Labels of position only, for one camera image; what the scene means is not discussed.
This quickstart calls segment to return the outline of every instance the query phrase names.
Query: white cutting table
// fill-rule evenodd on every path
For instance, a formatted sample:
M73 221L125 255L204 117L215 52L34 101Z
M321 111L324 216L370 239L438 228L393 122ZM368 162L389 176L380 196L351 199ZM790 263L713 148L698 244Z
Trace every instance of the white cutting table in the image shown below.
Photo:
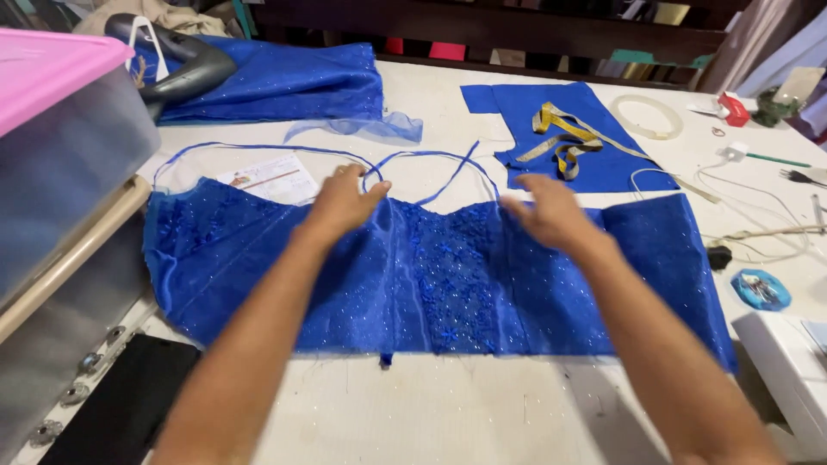
M492 156L513 146L500 115L470 114L461 96L466 84L565 84L507 74L451 70L421 65L377 63L385 86L385 105L425 123L422 143L414 150L442 150L464 155L482 140L474 159L489 173L501 193L528 198L523 191L506 189L505 168ZM654 89L590 84L608 106L627 93L647 95L675 108L685 123L684 132L671 141L635 136L640 146L665 170L692 184L701 166L719 161L717 149L731 141L749 144L751 151L804 161L827 168L827 154L782 124L774 129L754 122L734 128L685 110L688 103L709 104L711 96ZM646 127L668 129L656 110L626 103L624 114ZM204 141L237 144L280 144L291 122L231 126L164 127L163 144L139 173L151 179L155 168L179 149ZM719 127L725 137L716 137ZM373 162L400 149L354 136L337 136L322 130L305 132L290 143L352 151ZM189 187L197 175L215 176L281 156L285 151L206 148L184 157L163 178L163 184ZM321 181L346 160L336 156L298 152L313 177ZM457 161L444 157L399 158L382 169L394 182L390 196L416 201L435 192L456 169ZM729 180L772 191L786 202L802 224L815 223L810 195L827 191L796 185L778 171L789 166L747 159L716 168L712 173ZM806 170L827 181L827 170ZM724 194L760 205L741 205L751 217L770 228L787 226L780 204L765 194L707 181ZM666 193L643 193L646 197ZM468 204L491 200L486 182L470 166L426 208L448 213ZM755 230L726 204L711 204L688 193L703 233L724 235ZM585 207L603 208L636 199L635 194L579 194ZM810 235L807 255L765 266L733 262L715 276L728 321L750 311L729 285L744 267L757 267L778 277L793 295L787 313L827 320L827 239ZM788 254L793 249L775 238L750 242L765 253ZM737 257L759 260L758 254L733 246ZM144 324L151 335L179 338L160 319ZM789 459L798 459L796 441L769 427ZM254 463L319 464L656 464L666 463L665 448L636 400L624 369L614 357L482 357L433 356L398 353L386 372L377 356L347 358L311 357L289 364Z

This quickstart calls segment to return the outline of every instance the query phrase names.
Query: person's left hand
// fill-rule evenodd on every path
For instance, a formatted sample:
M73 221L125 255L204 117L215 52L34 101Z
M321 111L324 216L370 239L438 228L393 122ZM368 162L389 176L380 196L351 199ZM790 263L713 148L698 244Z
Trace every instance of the person's left hand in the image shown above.
M390 181L383 181L366 194L359 194L359 177L363 174L365 167L362 165L337 167L322 183L322 189L302 223L304 232L332 245L345 233L360 227L390 190Z

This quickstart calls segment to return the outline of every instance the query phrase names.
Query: green pencil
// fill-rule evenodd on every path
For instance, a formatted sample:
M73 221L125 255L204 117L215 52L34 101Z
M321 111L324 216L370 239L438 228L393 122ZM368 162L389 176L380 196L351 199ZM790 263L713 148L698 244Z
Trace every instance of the green pencil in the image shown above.
M757 153L748 153L747 156L752 157L752 158L758 158L759 160L775 161L776 163L783 163L785 165L800 166L802 168L812 168L813 167L813 165L808 165L806 163L801 163L799 161L784 160L783 158L776 158L774 156L764 156L764 155L759 155Z

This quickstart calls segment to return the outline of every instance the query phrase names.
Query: clear plastic container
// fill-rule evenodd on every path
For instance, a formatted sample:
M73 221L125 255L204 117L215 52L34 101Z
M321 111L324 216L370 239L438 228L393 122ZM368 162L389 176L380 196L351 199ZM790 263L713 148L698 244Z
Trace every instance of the clear plastic container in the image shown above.
M160 146L123 65L133 53L0 29L0 313Z

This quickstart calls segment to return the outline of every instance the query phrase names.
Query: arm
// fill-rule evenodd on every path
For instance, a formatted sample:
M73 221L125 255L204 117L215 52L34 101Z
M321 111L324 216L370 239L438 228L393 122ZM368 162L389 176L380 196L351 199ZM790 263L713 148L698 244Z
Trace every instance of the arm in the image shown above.
M614 239L582 213L573 193L543 175L520 182L536 201L503 205L546 247L568 253L643 408L676 464L780 464L758 416L697 337L626 262Z
M367 220L390 188L386 181L360 195L356 182L363 172L359 165L340 166L325 180L279 260L184 384L153 465L250 462L328 252Z

